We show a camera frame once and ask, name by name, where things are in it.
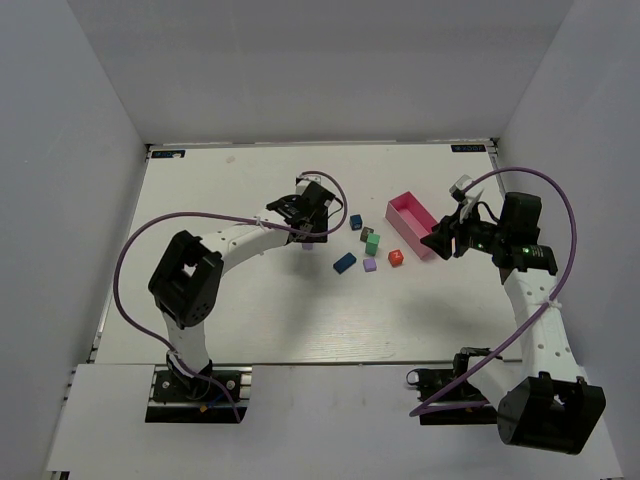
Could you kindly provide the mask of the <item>brown window wood block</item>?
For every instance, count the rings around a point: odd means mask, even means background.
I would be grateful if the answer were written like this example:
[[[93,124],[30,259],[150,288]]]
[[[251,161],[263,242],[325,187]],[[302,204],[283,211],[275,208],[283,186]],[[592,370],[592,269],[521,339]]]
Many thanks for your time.
[[[369,235],[372,234],[373,232],[374,232],[373,228],[363,227],[360,234],[360,240],[362,242],[367,242]]]

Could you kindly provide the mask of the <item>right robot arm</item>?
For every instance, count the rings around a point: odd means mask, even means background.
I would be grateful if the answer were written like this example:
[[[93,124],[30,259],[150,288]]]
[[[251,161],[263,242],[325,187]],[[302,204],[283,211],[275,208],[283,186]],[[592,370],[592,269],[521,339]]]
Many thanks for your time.
[[[422,397],[416,414],[442,412],[439,400],[455,390],[464,396],[458,408],[492,407],[506,445],[579,454],[606,406],[604,391],[587,382],[564,328],[552,249],[539,244],[539,197],[509,192],[499,217],[488,222],[477,198],[455,194],[458,208],[433,226],[421,242],[442,259],[459,258],[470,249],[490,255],[498,268],[517,329],[519,370],[505,365],[502,348],[462,349],[454,358],[452,378]]]

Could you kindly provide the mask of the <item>small dark blue wood cube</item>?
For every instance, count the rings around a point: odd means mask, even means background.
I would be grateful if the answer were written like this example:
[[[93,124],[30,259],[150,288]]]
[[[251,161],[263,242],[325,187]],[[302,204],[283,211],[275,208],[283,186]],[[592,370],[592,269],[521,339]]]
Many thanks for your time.
[[[352,230],[360,230],[362,228],[362,218],[360,215],[351,215],[349,219],[350,228]]]

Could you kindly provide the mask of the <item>dark blue wood block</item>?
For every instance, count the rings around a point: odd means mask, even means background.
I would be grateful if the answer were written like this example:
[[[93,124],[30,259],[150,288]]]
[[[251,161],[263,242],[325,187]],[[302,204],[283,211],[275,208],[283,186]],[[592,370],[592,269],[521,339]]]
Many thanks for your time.
[[[338,274],[343,274],[346,270],[351,268],[356,261],[357,258],[352,253],[348,252],[333,264],[333,269]]]

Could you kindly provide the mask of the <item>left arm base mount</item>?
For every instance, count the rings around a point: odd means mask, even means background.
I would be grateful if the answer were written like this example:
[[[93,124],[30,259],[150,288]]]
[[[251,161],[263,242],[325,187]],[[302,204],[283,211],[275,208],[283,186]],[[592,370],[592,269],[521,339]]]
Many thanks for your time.
[[[190,379],[188,387],[168,367],[156,367],[149,392],[145,422],[148,424],[237,424],[249,406],[250,367],[214,368],[211,376],[232,397],[238,415],[217,385]]]

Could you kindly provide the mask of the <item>green hospital wood block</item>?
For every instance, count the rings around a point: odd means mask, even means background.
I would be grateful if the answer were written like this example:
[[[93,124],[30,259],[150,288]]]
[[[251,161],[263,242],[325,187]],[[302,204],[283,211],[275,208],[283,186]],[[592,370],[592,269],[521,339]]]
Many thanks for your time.
[[[375,233],[370,233],[365,241],[365,254],[369,256],[376,256],[379,248],[380,236]]]

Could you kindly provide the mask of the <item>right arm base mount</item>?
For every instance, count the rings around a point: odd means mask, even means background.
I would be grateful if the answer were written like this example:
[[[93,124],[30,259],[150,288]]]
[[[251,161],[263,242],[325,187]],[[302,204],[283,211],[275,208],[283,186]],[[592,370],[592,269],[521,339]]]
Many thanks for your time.
[[[416,390],[418,400],[425,401],[438,390],[445,387],[457,377],[465,373],[471,359],[479,359],[490,353],[489,348],[464,347],[454,356],[449,368],[415,368],[406,375],[410,389]],[[436,401],[432,407],[460,406],[454,410],[438,410],[419,416],[421,426],[462,426],[462,425],[495,425],[497,413],[490,405],[469,406],[469,403],[485,402],[486,398],[474,386],[465,381]]]

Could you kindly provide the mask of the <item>pink plastic box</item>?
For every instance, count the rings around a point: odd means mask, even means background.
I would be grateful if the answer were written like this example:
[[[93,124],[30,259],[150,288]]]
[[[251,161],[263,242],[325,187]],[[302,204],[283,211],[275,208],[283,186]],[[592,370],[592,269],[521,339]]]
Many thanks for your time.
[[[438,221],[410,191],[387,203],[385,219],[419,259],[426,260],[434,255],[421,239],[432,233]]]

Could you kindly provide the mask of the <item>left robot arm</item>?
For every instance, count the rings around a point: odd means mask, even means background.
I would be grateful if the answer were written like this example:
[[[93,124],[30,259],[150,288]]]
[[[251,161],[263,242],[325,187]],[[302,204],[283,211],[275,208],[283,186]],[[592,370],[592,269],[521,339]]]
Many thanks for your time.
[[[213,311],[222,277],[264,252],[290,243],[324,243],[329,207],[336,195],[311,178],[296,192],[270,202],[247,223],[194,236],[183,230],[171,239],[149,282],[175,350],[167,366],[190,395],[203,397],[212,372],[203,322]]]

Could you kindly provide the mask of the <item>red orange wood cube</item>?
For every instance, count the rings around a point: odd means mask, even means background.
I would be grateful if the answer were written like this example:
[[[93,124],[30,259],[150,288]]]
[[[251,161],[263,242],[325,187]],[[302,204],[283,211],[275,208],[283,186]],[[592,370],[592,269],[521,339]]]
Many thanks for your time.
[[[392,267],[398,267],[404,262],[404,255],[400,249],[395,249],[389,252],[388,261]]]

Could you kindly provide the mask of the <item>small lilac wood block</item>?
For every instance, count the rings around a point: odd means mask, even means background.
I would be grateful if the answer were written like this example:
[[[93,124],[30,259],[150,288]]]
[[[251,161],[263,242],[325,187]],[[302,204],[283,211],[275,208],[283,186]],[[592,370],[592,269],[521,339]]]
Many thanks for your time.
[[[377,270],[377,263],[374,258],[365,258],[363,260],[364,271],[369,273]]]

